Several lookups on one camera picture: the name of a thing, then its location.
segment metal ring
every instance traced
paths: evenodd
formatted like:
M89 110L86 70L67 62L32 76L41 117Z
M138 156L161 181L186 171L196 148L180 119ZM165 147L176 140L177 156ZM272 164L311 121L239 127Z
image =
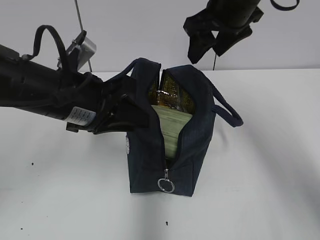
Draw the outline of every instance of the metal ring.
M171 191L165 190L165 189L161 186L161 184L160 184L161 181L165 181L165 182L170 183L171 186L172 186ZM173 193L173 191L175 190L175 185L174 185L174 183L173 183L172 181L170 181L169 179L165 179L165 178L160 178L160 179L158 180L158 186L159 186L159 188L160 188L163 192L165 192L165 193L167 193L167 194L171 194L171 193Z

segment bag handle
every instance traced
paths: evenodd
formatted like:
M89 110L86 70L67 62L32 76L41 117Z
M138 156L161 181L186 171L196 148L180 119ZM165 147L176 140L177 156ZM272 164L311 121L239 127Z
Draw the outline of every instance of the bag handle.
M281 6L278 3L275 2L275 0L270 0L272 6L280 11L291 11L293 9L295 9L296 7L298 7L300 0L296 0L296 4L293 6Z
M240 117L240 115L234 110L232 106L230 106L227 101L224 99L224 97L221 95L221 93L218 91L218 89L213 85L212 82L212 93L213 96L231 113L229 113L226 109L223 107L213 104L212 106L212 112L218 114L221 118L223 118L228 124L230 124L232 127L239 127L244 124L244 121Z
M110 78L108 81L114 80L114 79L118 79L118 78L123 77L124 75L127 75L127 74L134 68L134 66L136 65L136 63L137 63L138 60L139 60L139 59L133 60L133 61L129 64L129 66L127 66L122 72L120 72L120 73L118 73L117 75L115 75L114 77Z

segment black cable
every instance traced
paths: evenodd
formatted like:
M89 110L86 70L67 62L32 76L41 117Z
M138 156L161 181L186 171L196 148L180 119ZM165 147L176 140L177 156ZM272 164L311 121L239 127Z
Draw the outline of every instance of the black cable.
M42 35L46 29L49 31L49 33L52 35L52 37L55 41L55 45L56 45L58 52L59 52L62 70L66 71L66 72L71 72L70 67L69 67L69 62L68 62L68 57L67 57L65 45L62 42L61 37L59 36L58 32L55 30L55 28L53 26L50 26L50 25L41 25L40 27L38 27L38 29L35 32L35 37L34 37L33 54L32 55L24 54L22 56L22 59L26 60L26 61L30 61L34 57L39 55L40 48L41 48Z
M76 9L76 14L78 16L79 24L80 24L80 29L81 29L81 31L83 31L84 30L84 26L82 25L82 20L81 20L80 11L79 11L78 0L74 0L74 4L75 4L75 9ZM90 73L92 73L92 67L91 67L90 59L88 59L88 64L89 64Z
M217 60L217 54L214 55L214 62L213 62L213 71L215 70L216 68L216 60Z

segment robotic arm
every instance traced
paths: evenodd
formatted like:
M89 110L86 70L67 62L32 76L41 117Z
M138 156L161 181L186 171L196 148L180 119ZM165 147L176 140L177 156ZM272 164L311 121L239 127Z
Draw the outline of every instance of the robotic arm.
M58 49L58 69L32 62L40 52L44 30L48 30ZM127 75L103 82L90 72L78 70L96 51L86 31L65 46L57 31L40 26L35 34L33 54L19 53L0 45L0 107L66 121L66 130L85 130L93 134L129 132L147 127L148 115L135 104L136 82Z

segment black strap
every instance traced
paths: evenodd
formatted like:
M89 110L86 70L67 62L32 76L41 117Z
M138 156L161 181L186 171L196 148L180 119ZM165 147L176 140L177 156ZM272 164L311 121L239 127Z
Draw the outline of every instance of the black strap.
M223 118L228 124L232 127L239 127L244 124L244 121L240 117L240 115L230 106L218 89L211 83L213 96L231 113L225 110L223 107L214 104L212 106L212 111L218 114L221 118Z
M32 55L25 54L22 56L22 59L29 61L29 60L32 60L34 57L38 56L38 54L40 52L40 47L41 47L42 35L46 29L50 32L50 34L52 35L52 37L55 41L56 47L59 52L59 57L60 57L62 69L64 71L70 72L70 67L69 67L69 62L68 62L68 57L67 57L65 45L64 45L61 37L59 36L58 32L56 31L56 29L50 25L41 25L40 27L38 27L38 29L35 32L35 37L34 37L33 54Z
M276 9L280 10L280 11L291 11L293 9L295 9L296 7L298 7L300 0L296 0L296 5L293 6L281 6L278 3L275 2L275 0L270 0L272 6L274 6Z

